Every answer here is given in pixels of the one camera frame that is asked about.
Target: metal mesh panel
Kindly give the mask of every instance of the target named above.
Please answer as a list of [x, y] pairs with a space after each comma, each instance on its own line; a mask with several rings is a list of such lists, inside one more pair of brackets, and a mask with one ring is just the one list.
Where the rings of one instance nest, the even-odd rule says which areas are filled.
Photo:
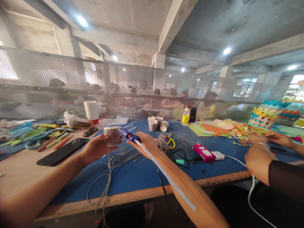
[[180, 119], [185, 104], [197, 119], [245, 119], [286, 88], [240, 83], [176, 71], [0, 48], [0, 118], [57, 119], [64, 111], [85, 117], [83, 101], [96, 100], [100, 118]]

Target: white power cord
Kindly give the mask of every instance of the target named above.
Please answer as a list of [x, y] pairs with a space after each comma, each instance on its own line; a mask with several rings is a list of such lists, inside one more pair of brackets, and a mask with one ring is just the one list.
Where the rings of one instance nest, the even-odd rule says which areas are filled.
[[[234, 158], [234, 157], [230, 157], [230, 156], [228, 156], [228, 155], [225, 155], [226, 157], [229, 157], [229, 158], [233, 158], [234, 160], [237, 160], [239, 163], [241, 163], [243, 166], [245, 166], [246, 167], [246, 165], [244, 164], [244, 163], [242, 163], [240, 160], [238, 160], [238, 159], [236, 159], [236, 158]], [[252, 175], [252, 186], [251, 186], [251, 189], [249, 190], [249, 194], [248, 194], [248, 203], [249, 203], [249, 206], [251, 207], [251, 209], [255, 212], [255, 213], [257, 213], [257, 215], [258, 216], [260, 216], [262, 219], [264, 219], [266, 222], [268, 222], [270, 225], [272, 225], [274, 228], [277, 228], [275, 225], [273, 225], [272, 223], [270, 223], [267, 219], [265, 219], [263, 216], [261, 216], [255, 209], [253, 209], [253, 207], [251, 206], [251, 204], [250, 204], [250, 196], [251, 196], [251, 193], [252, 193], [252, 191], [253, 191], [253, 189], [254, 189], [254, 175]]]

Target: hand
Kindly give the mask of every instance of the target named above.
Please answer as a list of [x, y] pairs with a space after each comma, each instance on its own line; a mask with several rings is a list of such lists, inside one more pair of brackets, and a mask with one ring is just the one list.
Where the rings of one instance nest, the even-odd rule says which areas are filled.
[[268, 142], [276, 143], [287, 148], [293, 149], [296, 146], [291, 138], [277, 131], [268, 131], [266, 137], [268, 138]]
[[[137, 132], [135, 135], [137, 135], [140, 138], [140, 141], [142, 142], [142, 145], [154, 156], [157, 153], [163, 153], [159, 150], [157, 147], [154, 138], [151, 135], [145, 134], [141, 131]], [[139, 152], [141, 152], [143, 155], [145, 155], [148, 159], [150, 159], [149, 155], [144, 152], [144, 150], [138, 146], [136, 143], [131, 142], [130, 140], [127, 141], [128, 144], [131, 144], [133, 147], [135, 147]]]
[[87, 145], [77, 154], [79, 160], [84, 166], [91, 164], [97, 159], [104, 156], [107, 152], [118, 149], [118, 145], [114, 147], [107, 147], [105, 141], [109, 139], [109, 136], [99, 135], [92, 138]]
[[249, 143], [263, 143], [267, 145], [267, 138], [265, 136], [259, 136], [256, 134], [249, 134], [248, 135]]

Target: table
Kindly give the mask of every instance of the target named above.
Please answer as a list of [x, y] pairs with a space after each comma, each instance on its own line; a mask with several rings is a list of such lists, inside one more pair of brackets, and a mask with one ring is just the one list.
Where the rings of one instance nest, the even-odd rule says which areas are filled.
[[[154, 138], [158, 137], [159, 130], [149, 132], [147, 121], [138, 121], [130, 128], [136, 126], [132, 132], [138, 130], [149, 133]], [[75, 132], [75, 136], [71, 139], [82, 136], [81, 132]], [[174, 121], [169, 123], [169, 131], [174, 131], [173, 139], [176, 142], [176, 148], [183, 148], [187, 151], [187, 156], [195, 155], [192, 146], [195, 143], [202, 143], [211, 151], [220, 151], [221, 153], [233, 156], [244, 162], [244, 155], [249, 147], [239, 146], [232, 142], [236, 139], [228, 139], [224, 137], [198, 137], [187, 126], [182, 126], [180, 122]], [[126, 150], [129, 145], [124, 142], [120, 148], [113, 152], [117, 154]], [[36, 161], [51, 153], [53, 150], [47, 149], [41, 153], [24, 149], [19, 153], [0, 162], [0, 173], [6, 173], [0, 178], [2, 198], [5, 199], [35, 183], [45, 175], [52, 172], [56, 167], [46, 167], [36, 165]], [[281, 161], [292, 163], [294, 165], [304, 164], [303, 157], [295, 152], [278, 152], [277, 158]], [[164, 194], [159, 181], [155, 164], [146, 159], [138, 159], [136, 162], [128, 162], [123, 166], [114, 169], [113, 182], [109, 191], [106, 207], [127, 204], [136, 201], [153, 199]], [[78, 176], [76, 176], [67, 186], [55, 197], [55, 199], [47, 206], [38, 218], [35, 220], [43, 221], [52, 218], [62, 217], [71, 214], [77, 214], [85, 211], [94, 210], [95, 207], [85, 200], [87, 190], [91, 183], [99, 176], [101, 170], [107, 163], [107, 158], [101, 158], [90, 164]], [[214, 186], [222, 183], [241, 181], [249, 178], [250, 172], [246, 167], [234, 159], [225, 158], [223, 161], [216, 161], [213, 164], [198, 162], [197, 165], [190, 164], [190, 169], [182, 168], [190, 177], [192, 177], [201, 186]], [[172, 193], [172, 189], [168, 181], [162, 176], [167, 193]], [[102, 193], [107, 178], [101, 178], [91, 190], [90, 198], [94, 203], [98, 200]]]

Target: black phone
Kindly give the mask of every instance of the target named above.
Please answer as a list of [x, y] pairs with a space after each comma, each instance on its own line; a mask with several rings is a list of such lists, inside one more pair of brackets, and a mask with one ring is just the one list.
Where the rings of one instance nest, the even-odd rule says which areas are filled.
[[77, 138], [72, 142], [64, 145], [63, 147], [55, 150], [50, 153], [48, 156], [37, 161], [37, 165], [45, 165], [45, 166], [56, 166], [67, 157], [69, 157], [74, 151], [78, 150], [82, 147], [88, 139], [85, 138]]
[[195, 123], [196, 120], [196, 107], [191, 108], [189, 123]]

